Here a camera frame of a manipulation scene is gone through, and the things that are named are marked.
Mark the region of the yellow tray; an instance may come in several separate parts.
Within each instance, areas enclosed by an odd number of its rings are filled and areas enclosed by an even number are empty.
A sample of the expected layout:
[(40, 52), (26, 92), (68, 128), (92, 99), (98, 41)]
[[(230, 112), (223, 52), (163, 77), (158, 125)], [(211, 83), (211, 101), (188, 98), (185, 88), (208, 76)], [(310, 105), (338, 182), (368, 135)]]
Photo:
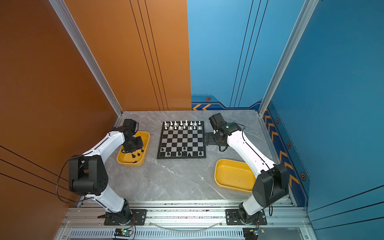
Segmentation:
[(223, 189), (251, 193), (256, 177), (244, 162), (220, 159), (216, 163), (215, 182)]
[(147, 156), (151, 136), (150, 133), (145, 131), (138, 131), (136, 134), (139, 137), (142, 137), (143, 147), (140, 150), (136, 150), (132, 153), (125, 153), (123, 151), (123, 147), (121, 147), (120, 152), (117, 156), (118, 163), (126, 166), (126, 167), (139, 167), (145, 162), (145, 158)]

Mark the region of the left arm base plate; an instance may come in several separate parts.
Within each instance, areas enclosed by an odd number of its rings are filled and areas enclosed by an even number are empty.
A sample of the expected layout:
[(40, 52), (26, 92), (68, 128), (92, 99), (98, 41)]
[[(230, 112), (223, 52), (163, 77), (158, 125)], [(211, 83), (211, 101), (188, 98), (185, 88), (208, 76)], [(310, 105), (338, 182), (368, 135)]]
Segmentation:
[(129, 210), (125, 215), (123, 213), (105, 213), (98, 218), (104, 218), (105, 226), (143, 226), (147, 218), (146, 209)]

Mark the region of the left aluminium corner post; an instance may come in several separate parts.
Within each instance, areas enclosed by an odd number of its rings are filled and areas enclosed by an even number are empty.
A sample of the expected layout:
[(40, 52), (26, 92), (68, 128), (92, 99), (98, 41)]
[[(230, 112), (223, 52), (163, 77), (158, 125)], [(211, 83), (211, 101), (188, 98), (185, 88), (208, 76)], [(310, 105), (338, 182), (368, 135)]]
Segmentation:
[(72, 17), (66, 3), (60, 0), (49, 0), (51, 6), (65, 27), (67, 33), (77, 47), (83, 60), (93, 74), (101, 90), (112, 106), (118, 117), (123, 115), (123, 109), (117, 100), (111, 86), (109, 85), (104, 73), (102, 72), (97, 60), (95, 59), (91, 49), (89, 48), (85, 38), (83, 37), (79, 27), (77, 26), (74, 18)]

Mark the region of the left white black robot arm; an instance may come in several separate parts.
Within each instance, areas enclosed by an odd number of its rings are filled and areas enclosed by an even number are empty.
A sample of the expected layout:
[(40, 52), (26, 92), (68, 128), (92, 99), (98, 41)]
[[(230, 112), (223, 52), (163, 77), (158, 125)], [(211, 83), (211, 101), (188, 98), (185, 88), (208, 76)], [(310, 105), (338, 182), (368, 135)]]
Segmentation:
[(143, 148), (142, 138), (136, 136), (138, 128), (135, 120), (124, 120), (90, 150), (69, 159), (70, 191), (98, 203), (106, 211), (102, 218), (122, 226), (133, 225), (134, 216), (128, 201), (110, 187), (105, 162), (120, 147), (128, 154)]

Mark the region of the right green circuit board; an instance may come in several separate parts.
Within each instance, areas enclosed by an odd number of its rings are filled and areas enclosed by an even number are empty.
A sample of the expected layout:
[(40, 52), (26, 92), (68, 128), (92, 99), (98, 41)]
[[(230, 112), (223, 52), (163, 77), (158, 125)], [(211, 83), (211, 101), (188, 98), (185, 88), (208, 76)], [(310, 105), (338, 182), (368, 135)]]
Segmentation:
[(264, 234), (263, 228), (243, 228), (243, 236), (245, 240), (258, 240), (261, 234)]

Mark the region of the black white chessboard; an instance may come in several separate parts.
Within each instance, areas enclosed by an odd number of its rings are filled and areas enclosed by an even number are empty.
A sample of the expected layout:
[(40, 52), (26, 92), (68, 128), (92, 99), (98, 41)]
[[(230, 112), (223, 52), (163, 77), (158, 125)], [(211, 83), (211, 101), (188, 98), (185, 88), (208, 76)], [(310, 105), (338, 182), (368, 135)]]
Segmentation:
[[(164, 121), (160, 136), (157, 158), (163, 159), (205, 159), (205, 126), (203, 121)], [(178, 156), (187, 152), (187, 156)]]

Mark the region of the left green circuit board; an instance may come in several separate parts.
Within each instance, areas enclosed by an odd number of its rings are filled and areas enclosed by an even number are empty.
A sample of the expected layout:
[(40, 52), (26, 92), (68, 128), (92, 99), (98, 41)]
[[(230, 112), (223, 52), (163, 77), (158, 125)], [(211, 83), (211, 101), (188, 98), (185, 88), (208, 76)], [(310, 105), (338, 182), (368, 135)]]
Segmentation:
[(114, 239), (118, 240), (132, 240), (134, 237), (134, 230), (133, 229), (119, 229), (116, 228), (114, 232)]

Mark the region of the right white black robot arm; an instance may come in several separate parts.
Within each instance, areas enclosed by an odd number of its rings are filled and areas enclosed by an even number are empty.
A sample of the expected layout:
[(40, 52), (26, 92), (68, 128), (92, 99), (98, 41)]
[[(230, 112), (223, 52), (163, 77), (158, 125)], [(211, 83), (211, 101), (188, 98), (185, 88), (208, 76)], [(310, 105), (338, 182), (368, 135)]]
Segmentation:
[(253, 195), (239, 205), (242, 223), (250, 225), (262, 210), (289, 194), (289, 172), (284, 164), (275, 164), (257, 149), (247, 138), (245, 126), (226, 122), (220, 113), (212, 115), (209, 121), (217, 145), (234, 149), (256, 177)]

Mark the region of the right aluminium corner post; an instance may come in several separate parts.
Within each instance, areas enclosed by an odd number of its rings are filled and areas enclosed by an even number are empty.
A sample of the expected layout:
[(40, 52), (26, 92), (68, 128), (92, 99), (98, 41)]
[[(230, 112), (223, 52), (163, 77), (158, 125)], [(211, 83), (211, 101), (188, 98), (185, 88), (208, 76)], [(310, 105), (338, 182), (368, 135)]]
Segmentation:
[(313, 15), (313, 12), (316, 9), (319, 0), (306, 0), (304, 1), (303, 7), (300, 11), (300, 14), (295, 22), (293, 30), (290, 34), (290, 37), (287, 41), (287, 44), (284, 48), (282, 56), (279, 60), (279, 63), (276, 67), (276, 70), (271, 78), (271, 81), (267, 87), (261, 105), (259, 107), (258, 113), (262, 117), (267, 110), (268, 105), (270, 104), (273, 95), (284, 75), (284, 72), (300, 42), (300, 39)]

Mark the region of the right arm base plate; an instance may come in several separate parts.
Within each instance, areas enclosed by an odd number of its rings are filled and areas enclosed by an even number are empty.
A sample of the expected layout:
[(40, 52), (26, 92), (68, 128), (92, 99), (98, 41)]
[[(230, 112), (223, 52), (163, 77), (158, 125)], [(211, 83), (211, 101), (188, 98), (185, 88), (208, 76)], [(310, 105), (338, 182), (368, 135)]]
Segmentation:
[(258, 225), (266, 226), (267, 218), (264, 210), (261, 210), (253, 215), (248, 215), (244, 210), (226, 209), (226, 223), (229, 226), (235, 225)]

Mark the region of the green circuit board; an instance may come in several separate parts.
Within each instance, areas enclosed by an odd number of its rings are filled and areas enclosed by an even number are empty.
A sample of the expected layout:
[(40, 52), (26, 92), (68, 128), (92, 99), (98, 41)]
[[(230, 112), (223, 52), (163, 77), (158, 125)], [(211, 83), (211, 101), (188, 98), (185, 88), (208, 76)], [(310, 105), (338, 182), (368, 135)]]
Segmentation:
[(118, 240), (132, 240), (134, 237), (134, 230), (133, 229), (119, 229), (116, 228), (114, 232), (114, 239)]
[(243, 236), (245, 240), (258, 240), (261, 234), (264, 234), (263, 228), (243, 228)]

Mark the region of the aluminium front frame rail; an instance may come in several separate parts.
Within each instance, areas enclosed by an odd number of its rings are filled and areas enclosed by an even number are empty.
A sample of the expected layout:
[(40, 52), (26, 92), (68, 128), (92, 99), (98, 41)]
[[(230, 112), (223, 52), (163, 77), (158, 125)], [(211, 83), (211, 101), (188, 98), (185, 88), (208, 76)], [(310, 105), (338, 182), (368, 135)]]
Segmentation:
[(142, 201), (130, 203), (131, 210), (146, 209), (143, 226), (105, 226), (98, 218), (105, 210), (89, 201), (70, 208), (56, 234), (57, 240), (117, 240), (116, 228), (133, 229), (132, 240), (244, 240), (243, 228), (263, 228), (258, 240), (314, 240), (315, 231), (303, 208), (283, 198), (264, 210), (267, 225), (226, 223), (226, 209), (238, 209), (238, 200)]

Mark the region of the aluminium corner post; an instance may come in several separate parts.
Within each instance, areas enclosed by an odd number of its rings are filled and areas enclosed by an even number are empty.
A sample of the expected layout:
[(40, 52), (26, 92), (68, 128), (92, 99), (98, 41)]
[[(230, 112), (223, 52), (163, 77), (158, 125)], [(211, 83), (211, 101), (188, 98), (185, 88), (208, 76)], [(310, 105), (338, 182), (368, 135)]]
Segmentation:
[(316, 9), (319, 0), (306, 0), (304, 1), (303, 7), (300, 11), (300, 14), (295, 22), (293, 30), (290, 34), (290, 37), (287, 41), (287, 44), (284, 48), (282, 56), (279, 60), (279, 63), (276, 67), (276, 70), (271, 78), (271, 81), (267, 87), (261, 105), (259, 107), (258, 113), (262, 117), (267, 110), (268, 105), (270, 104), (273, 95), (284, 75), (284, 72), (300, 42), (300, 39), (313, 15), (313, 12)]
[(89, 48), (85, 38), (83, 37), (79, 27), (77, 26), (74, 18), (72, 17), (66, 3), (60, 0), (49, 0), (51, 6), (65, 27), (67, 33), (77, 47), (83, 60), (93, 74), (101, 90), (112, 106), (118, 117), (123, 115), (123, 109), (117, 100), (111, 86), (109, 85), (104, 73), (102, 72), (97, 60), (95, 59), (91, 49)]

